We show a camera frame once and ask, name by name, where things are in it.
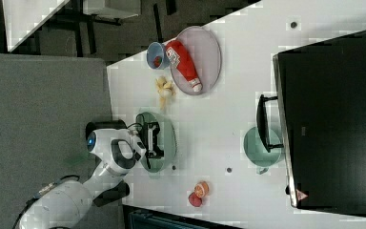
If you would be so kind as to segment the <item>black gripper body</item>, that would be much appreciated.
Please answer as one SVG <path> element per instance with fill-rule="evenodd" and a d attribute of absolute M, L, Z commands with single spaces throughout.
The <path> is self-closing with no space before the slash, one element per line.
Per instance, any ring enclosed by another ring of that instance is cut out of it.
<path fill-rule="evenodd" d="M 147 124 L 145 124 L 142 128 L 141 137 L 142 137 L 142 142 L 144 143 L 144 145 L 147 148 L 147 152 L 154 151 L 154 149 L 153 149 L 153 131 L 149 131 L 147 129 Z"/>

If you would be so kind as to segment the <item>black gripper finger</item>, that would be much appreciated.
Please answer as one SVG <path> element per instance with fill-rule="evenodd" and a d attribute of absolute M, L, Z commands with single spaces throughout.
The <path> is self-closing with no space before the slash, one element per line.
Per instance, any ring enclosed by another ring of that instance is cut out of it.
<path fill-rule="evenodd" d="M 150 122 L 147 124 L 147 129 L 156 133 L 160 132 L 160 125 L 158 122 Z"/>
<path fill-rule="evenodd" d="M 160 158 L 164 157 L 164 152 L 162 150 L 160 150 L 160 151 L 148 151 L 146 153 L 146 157 L 147 158 L 160 159 Z"/>

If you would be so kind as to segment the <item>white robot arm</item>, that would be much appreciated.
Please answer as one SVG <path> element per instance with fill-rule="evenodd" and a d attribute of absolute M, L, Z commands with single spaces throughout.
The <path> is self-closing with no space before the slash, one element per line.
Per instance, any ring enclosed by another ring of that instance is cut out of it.
<path fill-rule="evenodd" d="M 137 130 L 122 120 L 88 123 L 87 149 L 99 159 L 91 177 L 81 183 L 79 176 L 68 175 L 48 184 L 27 201 L 12 229 L 72 229 L 141 159 L 159 155 L 159 132 L 155 122 Z"/>

